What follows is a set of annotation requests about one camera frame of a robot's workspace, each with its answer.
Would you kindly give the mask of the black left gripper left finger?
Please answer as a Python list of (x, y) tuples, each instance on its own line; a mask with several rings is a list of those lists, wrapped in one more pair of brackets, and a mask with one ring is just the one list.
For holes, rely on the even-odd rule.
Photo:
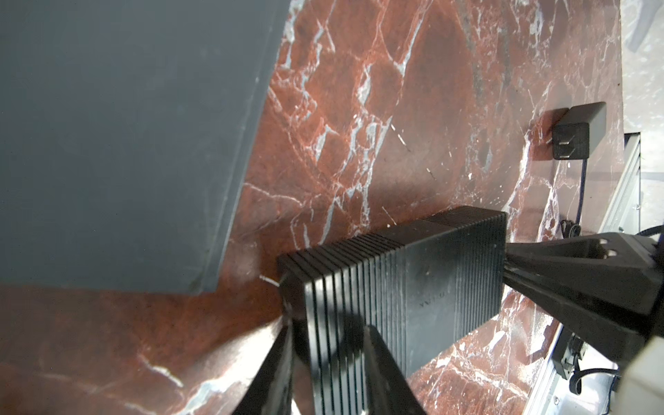
[(280, 330), (233, 415), (291, 414), (293, 368), (293, 329), (288, 324)]

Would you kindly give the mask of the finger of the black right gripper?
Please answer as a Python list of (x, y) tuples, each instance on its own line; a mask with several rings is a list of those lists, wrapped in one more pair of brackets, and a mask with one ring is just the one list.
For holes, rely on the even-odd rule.
[(648, 337), (617, 313), (584, 305), (518, 273), (506, 271), (503, 282), (520, 292), (566, 328), (615, 363), (629, 363), (646, 346)]
[(541, 243), (507, 245), (510, 271), (558, 294), (582, 295), (647, 316), (663, 289), (655, 241), (600, 233)]

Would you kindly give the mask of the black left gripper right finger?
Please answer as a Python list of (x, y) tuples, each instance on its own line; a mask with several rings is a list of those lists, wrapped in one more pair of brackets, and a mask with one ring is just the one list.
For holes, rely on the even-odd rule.
[(377, 328), (364, 328), (368, 414), (425, 415)]

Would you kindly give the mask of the black ribbed router box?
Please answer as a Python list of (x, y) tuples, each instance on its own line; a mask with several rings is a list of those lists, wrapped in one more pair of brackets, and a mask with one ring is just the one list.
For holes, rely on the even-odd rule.
[(505, 213), (457, 207), (278, 258), (279, 290), (317, 414), (367, 409), (362, 341), (375, 327), (404, 376), (497, 315)]

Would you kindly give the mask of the dark grey network switch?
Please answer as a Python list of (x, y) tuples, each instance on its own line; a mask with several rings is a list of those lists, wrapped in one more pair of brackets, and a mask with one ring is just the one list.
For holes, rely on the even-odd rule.
[(288, 11), (4, 1), (2, 283), (213, 292)]

